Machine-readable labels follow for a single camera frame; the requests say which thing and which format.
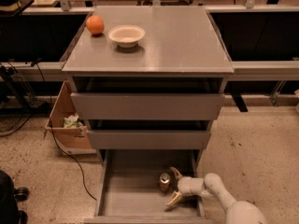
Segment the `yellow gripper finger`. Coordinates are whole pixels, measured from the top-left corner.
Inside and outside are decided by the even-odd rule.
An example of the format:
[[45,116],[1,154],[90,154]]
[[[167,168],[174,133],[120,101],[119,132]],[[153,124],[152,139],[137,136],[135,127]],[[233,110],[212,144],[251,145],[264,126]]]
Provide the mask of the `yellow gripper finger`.
[[166,204],[167,206],[174,206],[183,198],[183,195],[180,191],[174,191],[171,195],[169,202]]
[[180,180],[183,177],[182,173],[177,168],[171,166],[170,170],[174,173],[174,177],[176,180]]

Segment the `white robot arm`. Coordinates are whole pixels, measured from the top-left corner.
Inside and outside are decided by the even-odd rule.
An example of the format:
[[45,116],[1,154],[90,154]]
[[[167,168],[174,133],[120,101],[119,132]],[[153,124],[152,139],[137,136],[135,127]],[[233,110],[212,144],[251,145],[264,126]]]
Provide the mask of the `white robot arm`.
[[225,224],[268,224],[263,212],[253,203],[238,201],[224,186],[222,179],[215,173],[208,173],[204,178],[183,175],[177,168],[171,167],[178,182],[166,204],[172,207],[183,197],[199,196],[220,202],[225,212]]

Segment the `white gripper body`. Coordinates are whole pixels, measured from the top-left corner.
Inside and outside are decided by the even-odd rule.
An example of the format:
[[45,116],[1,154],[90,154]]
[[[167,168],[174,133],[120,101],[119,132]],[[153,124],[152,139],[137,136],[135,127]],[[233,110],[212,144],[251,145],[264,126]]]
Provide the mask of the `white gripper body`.
[[203,178],[183,176],[178,181],[178,194],[181,196],[199,196],[205,189]]

